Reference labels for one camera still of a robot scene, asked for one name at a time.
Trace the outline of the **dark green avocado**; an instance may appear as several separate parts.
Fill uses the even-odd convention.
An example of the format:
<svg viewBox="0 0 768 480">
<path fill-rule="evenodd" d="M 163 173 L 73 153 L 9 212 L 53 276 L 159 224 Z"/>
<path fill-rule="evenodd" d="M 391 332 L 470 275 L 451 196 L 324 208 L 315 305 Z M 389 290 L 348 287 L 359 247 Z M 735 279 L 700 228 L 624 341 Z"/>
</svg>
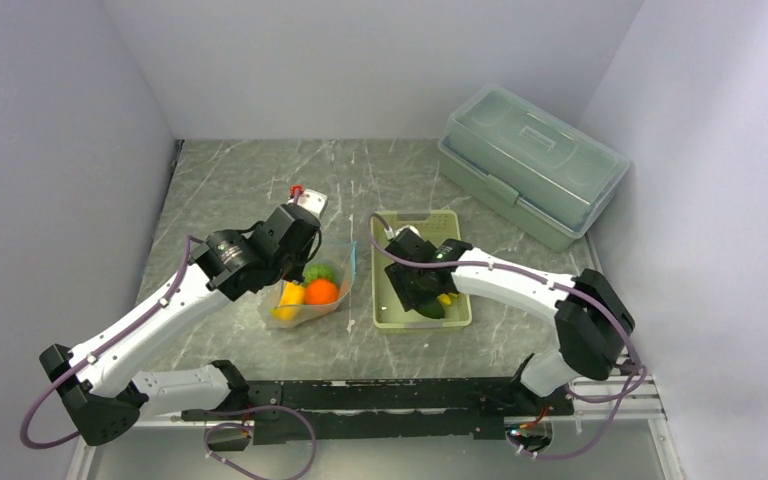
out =
<svg viewBox="0 0 768 480">
<path fill-rule="evenodd" d="M 415 308 L 416 312 L 425 318 L 440 320 L 446 316 L 445 307 L 437 300 L 427 302 Z"/>
</svg>

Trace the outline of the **yellow banana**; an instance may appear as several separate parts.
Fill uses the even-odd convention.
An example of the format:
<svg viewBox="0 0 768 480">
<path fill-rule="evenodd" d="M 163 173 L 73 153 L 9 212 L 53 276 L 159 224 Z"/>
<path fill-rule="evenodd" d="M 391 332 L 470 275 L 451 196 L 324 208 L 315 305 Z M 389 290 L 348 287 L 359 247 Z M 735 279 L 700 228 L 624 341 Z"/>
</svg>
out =
<svg viewBox="0 0 768 480">
<path fill-rule="evenodd" d="M 437 300 L 442 306 L 448 307 L 454 303 L 455 298 L 455 294 L 441 294 L 437 297 Z"/>
</svg>

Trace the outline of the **green lime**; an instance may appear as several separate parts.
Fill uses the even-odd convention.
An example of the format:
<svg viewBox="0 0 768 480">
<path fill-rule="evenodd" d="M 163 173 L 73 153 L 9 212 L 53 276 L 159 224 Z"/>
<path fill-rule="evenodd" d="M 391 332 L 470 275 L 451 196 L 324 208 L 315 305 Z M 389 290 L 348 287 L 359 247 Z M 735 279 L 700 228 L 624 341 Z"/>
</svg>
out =
<svg viewBox="0 0 768 480">
<path fill-rule="evenodd" d="M 303 285 L 307 287 L 316 280 L 326 280 L 335 284 L 335 270 L 327 263 L 308 264 L 303 272 Z"/>
</svg>

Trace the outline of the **clear zip top bag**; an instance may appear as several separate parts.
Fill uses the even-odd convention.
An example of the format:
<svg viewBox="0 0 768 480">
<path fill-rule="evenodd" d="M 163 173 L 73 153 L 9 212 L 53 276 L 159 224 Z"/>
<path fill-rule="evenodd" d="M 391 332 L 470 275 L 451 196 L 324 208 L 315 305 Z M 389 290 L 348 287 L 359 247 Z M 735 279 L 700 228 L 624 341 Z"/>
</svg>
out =
<svg viewBox="0 0 768 480">
<path fill-rule="evenodd" d="M 293 328 L 336 311 L 355 280 L 356 250 L 356 242 L 326 242 L 304 267 L 301 283 L 268 287 L 258 305 L 266 326 Z"/>
</svg>

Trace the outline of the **yellow bell pepper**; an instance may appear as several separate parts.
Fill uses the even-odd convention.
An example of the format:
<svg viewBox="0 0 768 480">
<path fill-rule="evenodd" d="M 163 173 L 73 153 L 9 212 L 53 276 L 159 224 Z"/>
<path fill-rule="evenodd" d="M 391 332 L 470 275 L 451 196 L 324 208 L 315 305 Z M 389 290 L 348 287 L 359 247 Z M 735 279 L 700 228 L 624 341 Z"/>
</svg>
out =
<svg viewBox="0 0 768 480">
<path fill-rule="evenodd" d="M 282 322 L 291 322 L 299 315 L 300 307 L 304 304 L 305 287 L 303 285 L 285 282 L 280 300 L 271 310 L 271 316 Z"/>
</svg>

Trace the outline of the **pale green perforated basket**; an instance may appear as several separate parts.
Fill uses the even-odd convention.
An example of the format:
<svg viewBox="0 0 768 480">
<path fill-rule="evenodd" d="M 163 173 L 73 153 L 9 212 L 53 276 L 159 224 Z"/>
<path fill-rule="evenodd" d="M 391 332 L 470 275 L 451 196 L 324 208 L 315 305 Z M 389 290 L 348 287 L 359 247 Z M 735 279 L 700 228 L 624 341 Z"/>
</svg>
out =
<svg viewBox="0 0 768 480">
<path fill-rule="evenodd" d="M 425 211 L 377 211 L 384 221 L 397 231 L 412 226 L 425 240 L 439 246 L 449 238 L 461 239 L 457 214 L 452 210 L 438 209 Z M 417 313 L 405 311 L 385 273 L 385 267 L 392 261 L 374 247 L 371 248 L 371 283 L 373 292 L 373 323 L 386 332 L 412 332 L 420 330 L 456 331 L 472 323 L 473 312 L 469 296 L 450 295 L 450 303 L 443 303 L 444 316 L 432 319 Z"/>
</svg>

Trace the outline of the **orange fruit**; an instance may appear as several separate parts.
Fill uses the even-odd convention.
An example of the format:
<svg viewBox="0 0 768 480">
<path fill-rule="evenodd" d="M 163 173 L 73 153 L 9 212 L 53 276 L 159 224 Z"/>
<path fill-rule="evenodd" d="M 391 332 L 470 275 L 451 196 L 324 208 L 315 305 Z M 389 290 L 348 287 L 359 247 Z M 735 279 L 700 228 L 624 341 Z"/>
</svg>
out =
<svg viewBox="0 0 768 480">
<path fill-rule="evenodd" d="M 305 287 L 304 302 L 306 305 L 328 305 L 340 298 L 340 288 L 326 280 L 316 280 Z"/>
</svg>

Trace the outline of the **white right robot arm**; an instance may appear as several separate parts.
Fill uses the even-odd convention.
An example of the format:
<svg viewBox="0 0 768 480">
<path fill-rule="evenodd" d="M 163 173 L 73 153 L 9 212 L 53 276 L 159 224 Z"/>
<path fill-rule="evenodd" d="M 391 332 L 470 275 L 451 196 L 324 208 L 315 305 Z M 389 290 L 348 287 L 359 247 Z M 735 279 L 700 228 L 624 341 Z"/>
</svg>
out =
<svg viewBox="0 0 768 480">
<path fill-rule="evenodd" d="M 435 246 L 411 227 L 385 228 L 379 252 L 390 259 L 385 273 L 406 311 L 442 295 L 490 299 L 535 317 L 555 334 L 555 345 L 527 355 L 513 376 L 511 401 L 534 415 L 550 394 L 578 378 L 606 380 L 622 352 L 630 352 L 635 323 L 606 278 L 535 270 L 497 258 L 461 240 Z"/>
</svg>

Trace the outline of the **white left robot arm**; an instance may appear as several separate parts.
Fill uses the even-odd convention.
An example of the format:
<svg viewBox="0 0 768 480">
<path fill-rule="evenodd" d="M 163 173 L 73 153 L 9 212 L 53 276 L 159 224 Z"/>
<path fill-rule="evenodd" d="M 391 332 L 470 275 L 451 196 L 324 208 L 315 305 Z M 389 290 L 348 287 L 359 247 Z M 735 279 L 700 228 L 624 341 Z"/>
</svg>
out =
<svg viewBox="0 0 768 480">
<path fill-rule="evenodd" d="M 90 446 L 122 436 L 140 418 L 188 410 L 224 420 L 249 406 L 249 386 L 229 360 L 193 370 L 145 364 L 187 328 L 283 280 L 300 282 L 322 244 L 324 200 L 290 200 L 246 229 L 185 239 L 183 259 L 159 289 L 102 333 L 74 347 L 54 344 L 40 363 Z"/>
</svg>

